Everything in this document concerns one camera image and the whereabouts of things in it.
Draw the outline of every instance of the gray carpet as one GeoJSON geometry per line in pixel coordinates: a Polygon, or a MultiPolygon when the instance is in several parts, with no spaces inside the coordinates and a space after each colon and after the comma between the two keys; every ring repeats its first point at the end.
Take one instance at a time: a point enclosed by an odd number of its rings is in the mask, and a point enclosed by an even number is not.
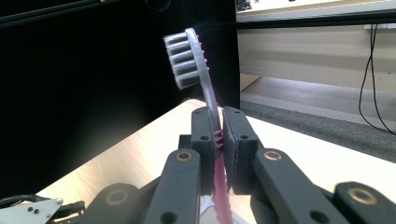
{"type": "Polygon", "coordinates": [[[255,119],[396,162],[396,135],[371,126],[246,101],[241,101],[241,110],[255,119]]]}

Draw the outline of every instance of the black backdrop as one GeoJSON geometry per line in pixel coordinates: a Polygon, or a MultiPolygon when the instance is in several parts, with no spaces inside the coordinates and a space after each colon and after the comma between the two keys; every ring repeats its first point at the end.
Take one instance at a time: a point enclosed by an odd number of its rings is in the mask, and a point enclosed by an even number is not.
{"type": "Polygon", "coordinates": [[[194,27],[219,104],[239,108],[229,21],[233,1],[160,12],[125,0],[0,29],[0,197],[36,193],[183,99],[202,99],[199,86],[177,88],[165,35],[194,27]]]}

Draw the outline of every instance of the light wood tabletop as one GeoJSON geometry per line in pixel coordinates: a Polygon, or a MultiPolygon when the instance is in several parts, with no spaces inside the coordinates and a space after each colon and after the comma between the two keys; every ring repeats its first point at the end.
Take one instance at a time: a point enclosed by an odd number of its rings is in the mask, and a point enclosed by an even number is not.
{"type": "MultiPolygon", "coordinates": [[[[189,100],[155,119],[37,194],[84,201],[86,206],[104,188],[127,183],[137,188],[161,175],[166,159],[177,149],[180,134],[191,133],[191,112],[205,106],[189,100]]],[[[265,147],[283,150],[310,180],[328,191],[340,182],[369,185],[396,202],[396,164],[340,147],[301,133],[247,117],[265,147]]],[[[232,210],[255,223],[249,196],[230,195],[232,210]]]]}

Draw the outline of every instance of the wooden table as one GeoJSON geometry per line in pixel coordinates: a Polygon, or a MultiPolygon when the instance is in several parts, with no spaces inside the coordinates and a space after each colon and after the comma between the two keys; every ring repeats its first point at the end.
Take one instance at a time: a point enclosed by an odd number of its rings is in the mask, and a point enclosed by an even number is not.
{"type": "MultiPolygon", "coordinates": [[[[177,149],[179,135],[191,133],[191,112],[202,106],[204,102],[189,100],[175,107],[37,194],[63,198],[64,203],[84,201],[88,206],[109,185],[127,183],[142,188],[161,175],[168,154],[177,149]]],[[[337,183],[357,181],[396,202],[396,164],[247,119],[265,147],[286,152],[314,184],[333,191],[337,183]]],[[[231,195],[230,203],[237,215],[255,223],[249,196],[231,195]]]]}

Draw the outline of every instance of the wall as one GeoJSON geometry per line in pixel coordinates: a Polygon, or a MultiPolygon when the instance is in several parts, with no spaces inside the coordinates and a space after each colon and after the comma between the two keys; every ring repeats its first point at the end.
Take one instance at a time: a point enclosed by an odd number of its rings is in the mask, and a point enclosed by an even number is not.
{"type": "MultiPolygon", "coordinates": [[[[238,49],[243,74],[360,88],[370,30],[363,25],[240,30],[238,49]]],[[[396,92],[396,30],[378,30],[374,67],[376,89],[396,92]]],[[[372,88],[371,78],[365,88],[372,88]]]]}

